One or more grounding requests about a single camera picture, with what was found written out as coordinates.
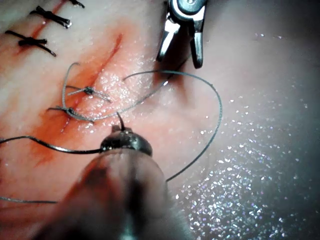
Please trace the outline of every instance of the skin surface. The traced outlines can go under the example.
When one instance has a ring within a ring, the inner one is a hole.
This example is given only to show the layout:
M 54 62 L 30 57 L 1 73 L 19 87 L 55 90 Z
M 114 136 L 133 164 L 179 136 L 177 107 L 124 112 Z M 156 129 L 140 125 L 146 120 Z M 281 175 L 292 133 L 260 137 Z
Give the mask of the skin surface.
M 162 35 L 162 1 L 1 1 L 0 31 L 48 39 L 57 57 L 18 46 L 0 35 L 0 138 L 34 134 L 64 148 L 99 147 L 116 117 L 95 124 L 60 111 L 61 89 L 92 85 L 112 98 L 84 93 L 66 100 L 86 116 L 102 116 L 134 103 L 164 80 L 128 74 L 175 69 L 189 54 L 182 36 L 167 63 L 155 62 Z M 42 6 L 71 20 L 69 29 L 28 13 Z M 182 71 L 218 90 L 223 120 L 213 144 L 169 189 L 197 239 L 315 239 L 320 191 L 319 4 L 211 1 L 204 24 L 204 62 Z M 219 116 L 214 93 L 187 77 L 170 83 L 121 114 L 145 137 L 168 178 L 196 157 Z M 60 201 L 95 155 L 53 152 L 29 140 L 0 146 L 0 196 Z M 0 202 L 0 239 L 28 239 L 53 210 L 49 204 Z

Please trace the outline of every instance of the skin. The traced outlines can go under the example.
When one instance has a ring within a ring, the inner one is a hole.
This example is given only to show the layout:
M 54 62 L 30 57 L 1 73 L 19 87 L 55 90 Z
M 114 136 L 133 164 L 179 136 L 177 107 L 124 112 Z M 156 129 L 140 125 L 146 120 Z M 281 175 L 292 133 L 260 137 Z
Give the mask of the skin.
M 59 3 L 2 1 L 0 30 L 30 35 L 43 19 L 28 13 L 37 5 L 52 10 Z M 69 149 L 98 148 L 111 132 L 111 124 L 119 122 L 116 117 L 95 125 L 71 120 L 61 133 L 68 118 L 46 109 L 61 105 L 62 81 L 70 64 L 81 63 L 71 73 L 70 84 L 84 87 L 90 76 L 81 69 L 91 66 L 94 59 L 94 66 L 107 59 L 119 32 L 124 36 L 121 50 L 99 80 L 91 82 L 99 91 L 108 92 L 113 103 L 85 95 L 67 100 L 68 106 L 79 101 L 77 110 L 84 115 L 112 113 L 130 105 L 163 78 L 140 76 L 125 83 L 118 79 L 145 70 L 174 69 L 188 55 L 188 42 L 181 42 L 163 66 L 155 62 L 163 28 L 162 1 L 82 3 L 85 9 L 64 4 L 57 12 L 71 19 L 70 29 L 48 22 L 38 35 L 48 39 L 56 58 L 36 47 L 16 56 L 18 39 L 1 35 L 0 138 L 36 133 Z M 201 76 L 218 90 L 222 126 L 199 162 L 169 183 L 196 237 L 318 236 L 314 227 L 319 218 L 319 167 L 314 162 L 319 155 L 320 118 L 319 21 L 314 19 L 318 7 L 316 2 L 217 1 L 208 5 L 203 67 L 195 70 L 189 59 L 181 70 Z M 100 46 L 105 55 L 91 46 Z M 121 116 L 126 126 L 148 139 L 153 159 L 170 177 L 205 146 L 219 109 L 208 87 L 177 77 Z M 0 195 L 60 201 L 94 157 L 52 153 L 28 140 L 1 145 Z M 5 201 L 0 206 L 0 237 L 6 239 L 28 239 L 54 209 L 48 204 Z

